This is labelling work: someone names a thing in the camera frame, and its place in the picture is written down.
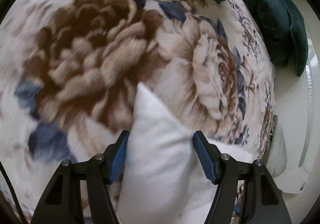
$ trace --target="white pillow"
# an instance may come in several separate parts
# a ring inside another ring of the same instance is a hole
[[[203,224],[216,187],[206,179],[192,144],[195,130],[139,83],[128,139],[117,216],[124,224]],[[222,153],[252,162],[239,147],[216,142]]]

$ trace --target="black cable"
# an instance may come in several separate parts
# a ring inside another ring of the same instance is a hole
[[[9,179],[9,177],[8,177],[8,175],[7,175],[7,173],[6,173],[5,169],[4,169],[1,161],[0,161],[0,171],[1,171],[2,175],[3,175],[3,177],[4,177],[5,182],[7,183],[8,187],[9,187],[9,190],[11,192],[14,204],[16,205],[16,209],[17,209],[17,212],[18,212],[18,214],[20,216],[22,224],[28,224],[25,216],[23,215],[23,212],[22,212],[22,209],[20,207],[17,195],[16,195],[16,193],[14,191],[14,188],[13,188],[11,182],[10,182],[10,179]]]

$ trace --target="floral blanket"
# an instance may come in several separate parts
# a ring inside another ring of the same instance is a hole
[[[0,160],[28,220],[62,160],[131,129],[139,82],[183,125],[263,155],[272,64],[241,0],[17,0],[0,39]]]

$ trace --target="gray strip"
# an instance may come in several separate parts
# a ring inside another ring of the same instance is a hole
[[[299,162],[299,167],[303,166],[304,160],[307,155],[307,150],[310,142],[311,127],[313,122],[313,89],[312,89],[312,77],[310,72],[310,63],[306,65],[306,73],[308,80],[308,122],[307,122],[307,134],[304,141],[303,151]]]

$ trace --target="blue gripper pad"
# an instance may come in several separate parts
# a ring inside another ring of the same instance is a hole
[[[196,150],[205,176],[208,180],[214,183],[217,179],[215,175],[215,166],[197,132],[193,135],[193,146]]]
[[[113,183],[120,176],[122,166],[124,165],[124,161],[125,161],[125,154],[126,154],[129,134],[130,133],[127,132],[126,135],[123,137],[123,140],[119,146],[119,149],[116,152],[116,154],[111,162],[111,171],[110,171],[110,175],[109,175],[110,183]]]

